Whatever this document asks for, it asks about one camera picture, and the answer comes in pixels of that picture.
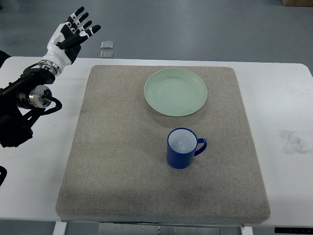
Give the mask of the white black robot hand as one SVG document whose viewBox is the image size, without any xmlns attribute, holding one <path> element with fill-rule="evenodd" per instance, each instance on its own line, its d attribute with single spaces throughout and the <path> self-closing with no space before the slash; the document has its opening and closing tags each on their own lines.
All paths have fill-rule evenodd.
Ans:
<svg viewBox="0 0 313 235">
<path fill-rule="evenodd" d="M 63 69 L 76 60 L 81 44 L 101 29 L 100 25 L 92 26 L 92 21 L 86 21 L 89 14 L 84 7 L 72 13 L 64 23 L 61 23 L 47 44 L 44 60 L 50 61 Z"/>
</svg>

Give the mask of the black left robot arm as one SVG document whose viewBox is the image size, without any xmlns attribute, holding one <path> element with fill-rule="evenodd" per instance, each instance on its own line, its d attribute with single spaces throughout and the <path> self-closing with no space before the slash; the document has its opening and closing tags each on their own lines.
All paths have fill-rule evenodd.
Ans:
<svg viewBox="0 0 313 235">
<path fill-rule="evenodd" d="M 0 144 L 17 147 L 33 137 L 32 126 L 41 116 L 61 110 L 62 103 L 52 95 L 59 67 L 48 61 L 27 67 L 13 83 L 0 90 Z"/>
</svg>

